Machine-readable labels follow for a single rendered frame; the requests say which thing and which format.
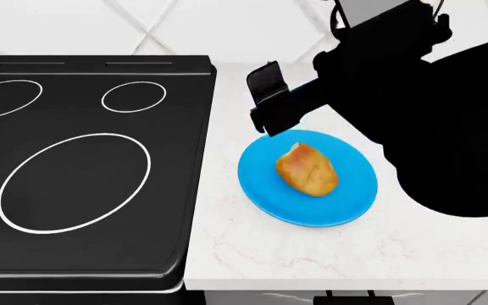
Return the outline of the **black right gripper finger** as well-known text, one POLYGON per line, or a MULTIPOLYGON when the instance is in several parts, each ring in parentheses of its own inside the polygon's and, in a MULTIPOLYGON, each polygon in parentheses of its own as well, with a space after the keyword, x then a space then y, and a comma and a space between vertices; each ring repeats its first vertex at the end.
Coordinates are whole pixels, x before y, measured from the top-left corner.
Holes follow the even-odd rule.
POLYGON ((289 91, 277 61, 268 62, 249 73, 247 86, 256 106, 279 93, 289 91))
POLYGON ((255 129, 261 134, 268 133, 265 125, 265 114, 267 113, 267 111, 268 108, 266 106, 259 105, 257 105, 250 111, 250 118, 252 119, 252 123, 255 129))

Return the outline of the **round blue plate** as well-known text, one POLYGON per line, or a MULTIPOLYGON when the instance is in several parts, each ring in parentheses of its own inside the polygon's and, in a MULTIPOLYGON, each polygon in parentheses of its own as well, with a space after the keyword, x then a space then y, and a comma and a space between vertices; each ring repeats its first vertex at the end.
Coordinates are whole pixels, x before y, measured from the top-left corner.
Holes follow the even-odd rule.
POLYGON ((237 176, 249 200, 265 213, 311 228, 343 225, 361 217, 373 205, 378 191, 372 164, 356 148, 334 136, 310 130, 259 137, 240 156, 237 176), (276 173, 277 159, 298 142, 318 149, 334 166, 339 183, 330 194, 306 195, 276 173))

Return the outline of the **black glass cooktop stove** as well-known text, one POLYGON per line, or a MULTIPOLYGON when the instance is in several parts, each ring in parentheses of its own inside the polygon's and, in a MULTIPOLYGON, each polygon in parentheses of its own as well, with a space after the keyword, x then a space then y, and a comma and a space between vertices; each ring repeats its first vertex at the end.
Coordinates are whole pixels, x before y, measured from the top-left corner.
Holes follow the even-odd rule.
POLYGON ((0 55, 0 305, 203 305, 183 282, 205 55, 0 55))

